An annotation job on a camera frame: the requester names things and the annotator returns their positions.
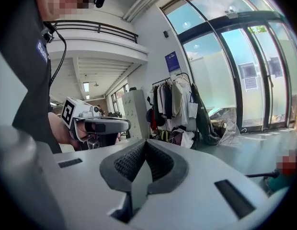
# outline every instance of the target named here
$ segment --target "black shirt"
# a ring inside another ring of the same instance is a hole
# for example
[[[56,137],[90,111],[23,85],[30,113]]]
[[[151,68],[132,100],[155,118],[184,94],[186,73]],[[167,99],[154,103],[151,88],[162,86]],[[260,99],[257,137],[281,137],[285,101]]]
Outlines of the black shirt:
[[[0,51],[28,90],[13,126],[47,143],[53,153],[60,153],[48,120],[51,62],[41,35],[43,28],[37,1],[22,0],[6,21]]]

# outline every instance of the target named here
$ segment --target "white cabinet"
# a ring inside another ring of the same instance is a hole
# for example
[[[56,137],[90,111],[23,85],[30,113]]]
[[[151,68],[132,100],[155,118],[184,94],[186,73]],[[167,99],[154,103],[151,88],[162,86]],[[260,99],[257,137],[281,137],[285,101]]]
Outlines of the white cabinet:
[[[126,119],[130,121],[130,137],[149,138],[149,123],[146,120],[147,108],[142,90],[132,90],[122,96]]]

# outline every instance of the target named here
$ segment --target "shirt logo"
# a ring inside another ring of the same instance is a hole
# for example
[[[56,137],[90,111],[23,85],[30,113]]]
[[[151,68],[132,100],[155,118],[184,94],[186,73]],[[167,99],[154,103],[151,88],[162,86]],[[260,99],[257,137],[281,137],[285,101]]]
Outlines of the shirt logo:
[[[44,61],[47,63],[48,54],[46,52],[46,49],[44,48],[44,45],[40,40],[38,40],[36,49],[38,50],[39,54],[43,57]]]

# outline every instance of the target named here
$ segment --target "poster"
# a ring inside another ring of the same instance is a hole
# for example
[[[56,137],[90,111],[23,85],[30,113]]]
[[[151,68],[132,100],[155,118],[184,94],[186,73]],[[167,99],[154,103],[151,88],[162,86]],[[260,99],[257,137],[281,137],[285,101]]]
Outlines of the poster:
[[[169,72],[180,69],[176,52],[172,52],[166,56],[166,62]]]
[[[257,89],[257,81],[256,81],[256,78],[244,79],[244,82],[245,82],[245,88],[246,88],[247,90]]]

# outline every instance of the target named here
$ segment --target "blue sign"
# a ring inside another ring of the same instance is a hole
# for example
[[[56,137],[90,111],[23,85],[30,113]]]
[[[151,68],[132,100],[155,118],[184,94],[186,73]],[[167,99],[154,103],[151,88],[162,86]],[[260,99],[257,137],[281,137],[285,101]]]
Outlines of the blue sign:
[[[181,68],[179,66],[178,58],[176,56],[175,51],[166,56],[166,62],[167,62],[169,72],[172,72]]]

